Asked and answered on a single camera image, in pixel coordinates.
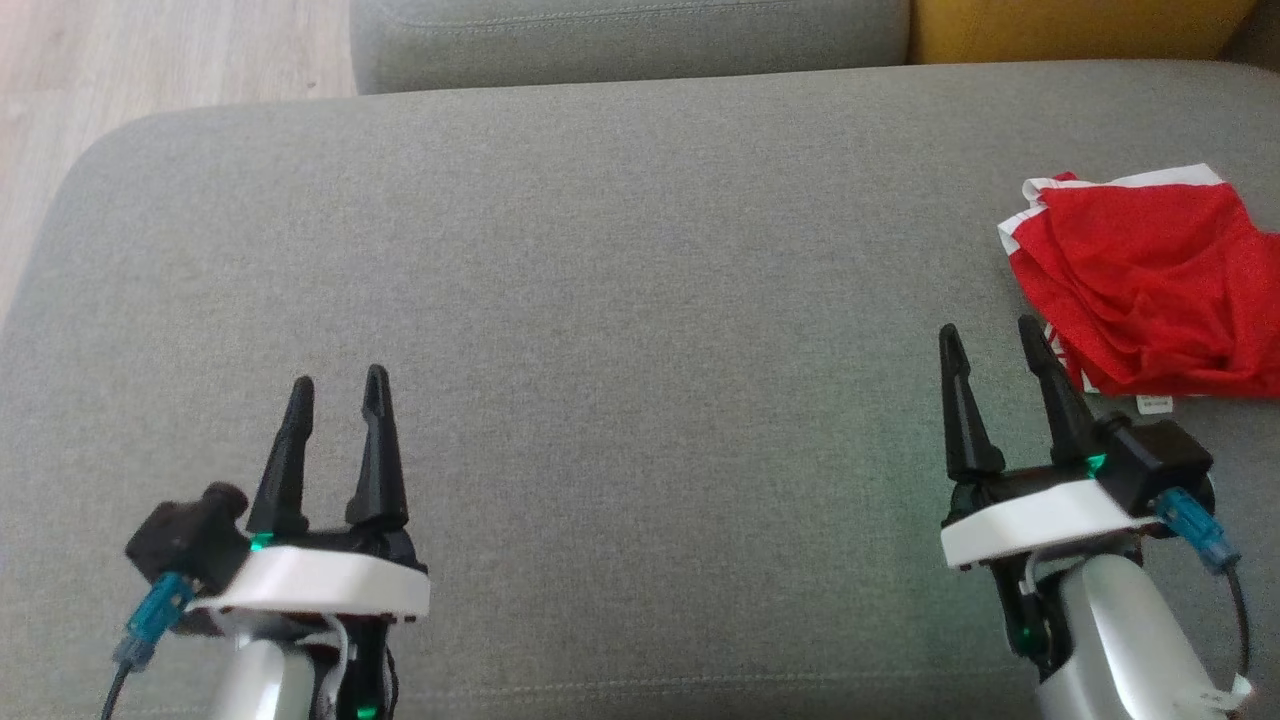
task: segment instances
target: gray fabric surface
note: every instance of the gray fabric surface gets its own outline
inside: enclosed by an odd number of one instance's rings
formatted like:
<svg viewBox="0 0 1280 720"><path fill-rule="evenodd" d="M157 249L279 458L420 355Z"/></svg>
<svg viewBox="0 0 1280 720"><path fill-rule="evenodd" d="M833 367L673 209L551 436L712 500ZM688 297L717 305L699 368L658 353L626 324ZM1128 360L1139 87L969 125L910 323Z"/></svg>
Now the gray fabric surface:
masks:
<svg viewBox="0 0 1280 720"><path fill-rule="evenodd" d="M161 115L67 179L0 336L12 717L88 716L160 500L257 482L317 386L306 509L392 377L435 579L402 717L1034 717L991 579L946 570L936 333L1012 465L1048 441L995 224L1024 178L1206 161L1280 228L1280 78L1052 63L448 91ZM1280 407L1196 400L1275 641ZM1157 583L1215 676L1226 591ZM122 717L198 715L227 648L166 641ZM1271 697L1254 717L1275 717Z"/></svg>
<svg viewBox="0 0 1280 720"><path fill-rule="evenodd" d="M352 0L362 94L890 65L906 0Z"/></svg>

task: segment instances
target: blue cable connector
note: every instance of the blue cable connector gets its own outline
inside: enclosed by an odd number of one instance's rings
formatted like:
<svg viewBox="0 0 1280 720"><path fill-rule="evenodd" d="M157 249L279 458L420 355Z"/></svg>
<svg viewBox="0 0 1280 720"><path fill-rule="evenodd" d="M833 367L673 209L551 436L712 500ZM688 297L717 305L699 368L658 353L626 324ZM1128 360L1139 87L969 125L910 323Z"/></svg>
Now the blue cable connector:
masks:
<svg viewBox="0 0 1280 720"><path fill-rule="evenodd" d="M1240 559L1240 552L1226 539L1222 525L1183 488L1160 493L1156 516L1192 543L1210 573L1221 575Z"/></svg>
<svg viewBox="0 0 1280 720"><path fill-rule="evenodd" d="M133 671L145 670L155 655L156 643L178 624L193 597L196 589L178 573L160 575L124 625L124 638L115 646L111 660Z"/></svg>

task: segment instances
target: red fabric with white trim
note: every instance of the red fabric with white trim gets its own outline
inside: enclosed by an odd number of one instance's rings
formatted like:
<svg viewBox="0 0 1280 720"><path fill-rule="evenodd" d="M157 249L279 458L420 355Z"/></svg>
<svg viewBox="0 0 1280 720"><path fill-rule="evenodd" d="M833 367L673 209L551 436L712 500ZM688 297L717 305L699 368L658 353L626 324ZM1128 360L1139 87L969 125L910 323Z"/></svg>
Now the red fabric with white trim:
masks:
<svg viewBox="0 0 1280 720"><path fill-rule="evenodd" d="M1009 261L1100 391L1280 397L1280 233L1230 184L1193 165L1024 195Z"/></svg>

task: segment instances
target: wooden floor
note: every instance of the wooden floor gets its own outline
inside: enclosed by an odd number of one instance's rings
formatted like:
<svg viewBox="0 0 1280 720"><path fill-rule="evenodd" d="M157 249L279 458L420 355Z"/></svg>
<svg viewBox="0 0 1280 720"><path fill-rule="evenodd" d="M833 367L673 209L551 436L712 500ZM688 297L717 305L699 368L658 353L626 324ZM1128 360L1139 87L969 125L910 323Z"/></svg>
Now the wooden floor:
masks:
<svg viewBox="0 0 1280 720"><path fill-rule="evenodd" d="M0 320L58 184L106 132L347 95L347 0L0 0Z"/></svg>

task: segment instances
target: green led light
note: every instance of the green led light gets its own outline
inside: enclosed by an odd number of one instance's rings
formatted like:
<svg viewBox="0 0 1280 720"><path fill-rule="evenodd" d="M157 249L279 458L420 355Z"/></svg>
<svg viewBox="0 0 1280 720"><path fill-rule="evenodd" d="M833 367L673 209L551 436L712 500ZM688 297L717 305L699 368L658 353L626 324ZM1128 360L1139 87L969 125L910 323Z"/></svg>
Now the green led light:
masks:
<svg viewBox="0 0 1280 720"><path fill-rule="evenodd" d="M1107 461L1107 456L1106 455L1093 455L1093 456L1089 456L1088 459L1085 459L1084 461L1089 464L1089 477L1091 478L1097 478L1098 477L1098 469L1102 468L1102 464Z"/></svg>
<svg viewBox="0 0 1280 720"><path fill-rule="evenodd" d="M252 539L248 541L248 550L250 550L250 552L257 552L257 551L262 550L264 547L271 544L271 538L274 538L274 537L275 537L275 533L259 533L259 534L253 536Z"/></svg>

